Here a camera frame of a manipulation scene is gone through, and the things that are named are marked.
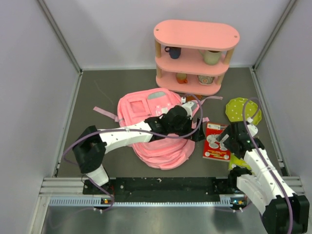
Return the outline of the red cartoon book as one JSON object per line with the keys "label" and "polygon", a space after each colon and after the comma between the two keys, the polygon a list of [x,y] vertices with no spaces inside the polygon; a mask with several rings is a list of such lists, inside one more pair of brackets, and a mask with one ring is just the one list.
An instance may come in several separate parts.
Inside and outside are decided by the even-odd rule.
{"label": "red cartoon book", "polygon": [[230,162],[230,151],[225,147],[223,142],[217,141],[218,136],[226,127],[227,125],[223,124],[207,123],[203,158]]}

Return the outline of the pink student backpack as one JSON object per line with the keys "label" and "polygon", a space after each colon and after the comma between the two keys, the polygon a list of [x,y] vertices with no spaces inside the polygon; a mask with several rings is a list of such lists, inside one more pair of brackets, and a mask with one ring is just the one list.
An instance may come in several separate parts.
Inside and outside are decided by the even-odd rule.
{"label": "pink student backpack", "polygon": [[[110,117],[124,127],[139,123],[148,117],[157,117],[181,104],[181,97],[177,93],[165,88],[155,88],[126,94],[118,102],[116,115],[99,107],[94,107],[93,110]],[[164,138],[130,146],[149,167],[170,170],[188,160],[195,149],[195,142],[184,138]]]}

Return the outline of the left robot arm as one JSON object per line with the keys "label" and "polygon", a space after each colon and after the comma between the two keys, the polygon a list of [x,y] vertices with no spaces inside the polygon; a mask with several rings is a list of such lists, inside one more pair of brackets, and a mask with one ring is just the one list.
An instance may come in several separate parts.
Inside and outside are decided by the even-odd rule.
{"label": "left robot arm", "polygon": [[115,149],[135,143],[148,143],[164,138],[185,138],[194,142],[204,140],[203,117],[193,128],[193,109],[191,102],[177,105],[167,113],[129,126],[99,130],[88,127],[78,140],[71,145],[76,162],[99,193],[109,191],[111,182],[102,166],[104,155]]}

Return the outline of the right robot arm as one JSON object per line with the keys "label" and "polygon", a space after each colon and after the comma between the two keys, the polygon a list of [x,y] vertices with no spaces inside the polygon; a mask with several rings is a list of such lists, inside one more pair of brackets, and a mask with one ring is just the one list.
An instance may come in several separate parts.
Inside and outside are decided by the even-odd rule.
{"label": "right robot arm", "polygon": [[258,209],[269,234],[305,234],[310,203],[298,195],[271,163],[265,146],[256,138],[258,129],[246,121],[230,123],[217,140],[250,169],[235,167],[228,177],[233,193],[243,192]]}

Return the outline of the green polka dot plate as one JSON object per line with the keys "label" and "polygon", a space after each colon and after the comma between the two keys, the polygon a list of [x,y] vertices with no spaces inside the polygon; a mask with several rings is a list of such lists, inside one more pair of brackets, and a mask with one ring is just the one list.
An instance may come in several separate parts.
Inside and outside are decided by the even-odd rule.
{"label": "green polka dot plate", "polygon": [[[225,114],[230,122],[243,121],[243,107],[247,100],[247,98],[237,97],[226,104]],[[247,103],[244,116],[246,120],[252,119],[254,125],[258,125],[262,120],[262,112],[253,101]]]}

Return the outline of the green cartoon book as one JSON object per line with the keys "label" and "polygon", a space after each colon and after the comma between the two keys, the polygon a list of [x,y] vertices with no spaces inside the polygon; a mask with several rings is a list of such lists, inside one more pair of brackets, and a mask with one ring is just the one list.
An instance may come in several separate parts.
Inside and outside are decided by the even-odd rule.
{"label": "green cartoon book", "polygon": [[237,158],[234,154],[229,154],[229,171],[237,173],[251,173],[251,167],[241,158]]}

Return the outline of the patterned flower-shaped bowl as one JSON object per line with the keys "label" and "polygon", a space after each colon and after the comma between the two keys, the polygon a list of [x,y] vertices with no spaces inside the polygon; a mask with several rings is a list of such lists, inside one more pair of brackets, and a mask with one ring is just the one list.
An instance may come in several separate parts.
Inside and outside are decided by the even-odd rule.
{"label": "patterned flower-shaped bowl", "polygon": [[214,82],[215,77],[214,76],[204,76],[204,75],[198,75],[197,76],[199,84],[201,85],[212,85]]}

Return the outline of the orange cup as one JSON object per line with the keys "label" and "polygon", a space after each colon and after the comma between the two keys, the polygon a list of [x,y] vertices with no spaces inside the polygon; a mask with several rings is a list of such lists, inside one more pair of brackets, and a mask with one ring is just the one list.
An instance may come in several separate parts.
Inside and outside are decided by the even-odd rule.
{"label": "orange cup", "polygon": [[186,73],[176,73],[175,77],[179,84],[185,84],[188,82]]}

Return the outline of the beige ceramic mug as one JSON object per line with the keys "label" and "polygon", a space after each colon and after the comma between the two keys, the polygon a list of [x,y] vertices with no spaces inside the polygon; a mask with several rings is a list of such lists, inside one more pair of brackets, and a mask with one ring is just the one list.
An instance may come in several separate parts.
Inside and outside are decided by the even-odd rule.
{"label": "beige ceramic mug", "polygon": [[203,61],[207,65],[218,64],[222,55],[221,51],[212,51],[212,50],[199,50],[199,53],[202,55]]}

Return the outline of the pink three-tier wooden shelf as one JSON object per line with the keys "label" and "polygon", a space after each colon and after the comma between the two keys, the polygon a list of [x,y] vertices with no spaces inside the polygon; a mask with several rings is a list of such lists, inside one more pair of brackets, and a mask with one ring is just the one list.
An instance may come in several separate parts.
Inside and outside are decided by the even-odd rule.
{"label": "pink three-tier wooden shelf", "polygon": [[[154,28],[156,83],[159,87],[179,93],[211,96],[220,88],[229,69],[239,32],[224,23],[168,19]],[[166,46],[180,47],[181,55],[172,59],[164,51]],[[199,50],[221,51],[216,65],[207,65]],[[176,73],[186,73],[187,83],[179,84]],[[212,85],[199,84],[198,75],[214,76]]]}

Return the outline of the dark blue mug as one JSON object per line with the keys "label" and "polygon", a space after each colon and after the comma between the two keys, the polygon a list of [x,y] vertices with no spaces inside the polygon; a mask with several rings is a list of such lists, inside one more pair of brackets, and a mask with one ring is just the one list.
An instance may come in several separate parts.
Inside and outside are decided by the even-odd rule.
{"label": "dark blue mug", "polygon": [[178,59],[181,55],[181,48],[180,47],[170,47],[166,46],[164,51],[169,53],[170,58]]}

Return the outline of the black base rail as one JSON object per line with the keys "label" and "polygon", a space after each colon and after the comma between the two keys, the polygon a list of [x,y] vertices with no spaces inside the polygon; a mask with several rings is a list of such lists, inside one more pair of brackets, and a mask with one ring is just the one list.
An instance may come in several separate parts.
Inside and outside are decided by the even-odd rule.
{"label": "black base rail", "polygon": [[117,177],[102,188],[116,202],[211,202],[234,194],[227,179],[216,177]]}

